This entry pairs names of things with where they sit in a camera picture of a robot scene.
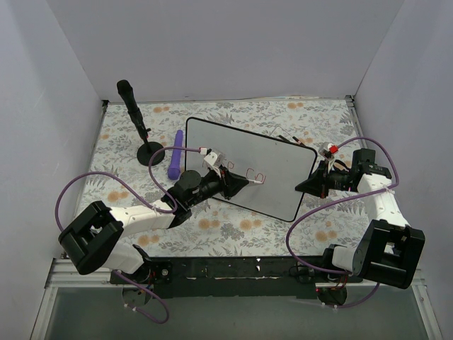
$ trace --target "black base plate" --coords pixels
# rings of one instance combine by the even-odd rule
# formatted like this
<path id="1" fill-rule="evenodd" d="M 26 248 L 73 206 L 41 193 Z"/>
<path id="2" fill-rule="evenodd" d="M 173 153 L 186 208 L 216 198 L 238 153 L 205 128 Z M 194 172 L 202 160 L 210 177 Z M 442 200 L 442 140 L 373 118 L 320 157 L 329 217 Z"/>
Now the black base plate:
<path id="1" fill-rule="evenodd" d="M 149 165 L 149 160 L 151 159 L 151 156 L 159 149 L 162 149 L 163 146 L 162 144 L 158 142 L 148 142 L 148 145 L 151 147 L 151 152 L 148 152 L 148 148 L 146 144 L 143 144 L 139 149 L 137 150 L 137 159 L 139 160 L 141 165 L 148 166 Z M 153 164 L 152 165 L 157 165 L 165 157 L 165 151 L 159 152 L 159 154 L 154 158 Z"/>

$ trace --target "white board surface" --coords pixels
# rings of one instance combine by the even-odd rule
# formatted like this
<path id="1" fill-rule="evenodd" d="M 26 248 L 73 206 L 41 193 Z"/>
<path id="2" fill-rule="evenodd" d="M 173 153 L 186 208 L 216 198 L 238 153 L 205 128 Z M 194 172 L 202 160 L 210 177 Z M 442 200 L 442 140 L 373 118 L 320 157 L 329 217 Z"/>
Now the white board surface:
<path id="1" fill-rule="evenodd" d="M 199 118 L 187 119 L 185 144 L 220 151 L 230 172 L 264 182 L 245 187 L 231 200 L 215 198 L 286 222 L 296 218 L 303 194 L 294 187 L 310 176 L 316 150 Z M 201 176 L 208 172 L 194 152 L 186 153 L 185 169 Z"/>

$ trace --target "patterned table surface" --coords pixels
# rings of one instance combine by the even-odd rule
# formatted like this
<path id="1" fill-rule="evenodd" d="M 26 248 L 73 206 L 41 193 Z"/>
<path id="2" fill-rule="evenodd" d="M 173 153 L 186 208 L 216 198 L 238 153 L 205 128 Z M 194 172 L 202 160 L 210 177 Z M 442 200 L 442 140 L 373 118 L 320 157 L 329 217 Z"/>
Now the patterned table surface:
<path id="1" fill-rule="evenodd" d="M 152 129 L 149 140 L 159 141 L 164 146 L 173 144 L 176 130 L 185 130 L 185 121 L 189 117 L 264 135 L 280 126 L 315 149 L 323 142 L 338 144 L 357 136 L 343 100 L 153 103 L 140 105 L 140 109 L 146 126 Z M 152 183 L 148 169 L 136 159 L 140 145 L 141 140 L 126 107 L 109 105 L 91 170 L 119 176 L 153 202 L 162 196 L 162 192 Z M 352 151 L 359 147 L 358 143 L 350 143 L 340 150 L 340 158 L 350 166 Z M 167 153 L 165 159 L 153 168 L 157 180 L 167 188 L 174 183 L 166 175 L 170 158 L 170 153 Z M 305 195 L 299 215 L 346 195 L 349 193 L 331 191 L 325 200 Z M 103 200 L 107 206 L 141 204 L 118 182 L 97 175 L 87 178 L 78 211 L 95 200 Z M 122 242 L 139 244 L 150 256 L 284 256 L 288 255 L 285 235 L 290 225 L 209 199 L 195 206 L 193 216 L 179 227 L 150 230 L 125 237 Z M 356 245 L 367 225 L 363 202 L 349 201 L 303 221 L 293 232 L 291 245 L 298 254 L 320 255 L 330 243 Z"/>

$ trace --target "white enclosure wall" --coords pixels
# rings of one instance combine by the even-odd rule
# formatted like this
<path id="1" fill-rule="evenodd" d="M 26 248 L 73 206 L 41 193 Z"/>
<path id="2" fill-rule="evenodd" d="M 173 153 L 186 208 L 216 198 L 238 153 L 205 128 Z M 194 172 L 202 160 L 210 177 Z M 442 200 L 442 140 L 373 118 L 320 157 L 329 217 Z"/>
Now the white enclosure wall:
<path id="1" fill-rule="evenodd" d="M 364 134 L 388 148 L 402 211 L 424 230 L 422 267 L 444 339 L 453 339 L 453 2 L 406 0 L 357 94 Z"/>
<path id="2" fill-rule="evenodd" d="M 0 42 L 0 337 L 28 339 L 61 251 L 53 207 L 88 166 L 101 102 L 45 0 L 0 0 Z"/>
<path id="3" fill-rule="evenodd" d="M 403 0 L 47 0 L 102 99 L 355 94 Z"/>

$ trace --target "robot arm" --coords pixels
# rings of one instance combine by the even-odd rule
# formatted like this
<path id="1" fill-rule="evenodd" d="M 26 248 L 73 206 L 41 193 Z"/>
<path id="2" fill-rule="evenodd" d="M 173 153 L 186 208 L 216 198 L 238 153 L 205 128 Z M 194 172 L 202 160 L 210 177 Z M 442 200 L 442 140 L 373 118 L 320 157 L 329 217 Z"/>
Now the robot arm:
<path id="1" fill-rule="evenodd" d="M 335 145 L 320 148 L 324 160 L 297 191 L 325 198 L 329 189 L 369 193 L 391 185 L 387 168 L 374 163 L 375 151 L 354 151 L 351 169 L 334 168 Z M 367 280 L 407 288 L 414 276 L 425 243 L 421 230 L 403 217 L 391 190 L 363 198 L 369 226 L 357 247 L 332 244 L 324 252 L 330 268 L 340 268 Z"/>
<path id="2" fill-rule="evenodd" d="M 229 172 L 222 165 L 224 157 L 221 153 L 206 148 L 201 148 L 200 153 L 205 155 L 209 172 L 201 177 L 196 171 L 185 171 L 168 189 L 177 202 L 173 214 L 142 205 L 109 208 L 102 201 L 96 201 L 77 216 L 58 239 L 77 271 L 85 275 L 105 267 L 134 275 L 147 260 L 147 255 L 137 245 L 118 242 L 120 238 L 152 229 L 176 227 L 192 215 L 190 209 L 194 205 L 217 194 L 229 200 L 245 186 L 261 184 Z M 167 195 L 153 202 L 153 206 L 165 210 L 174 208 Z"/>

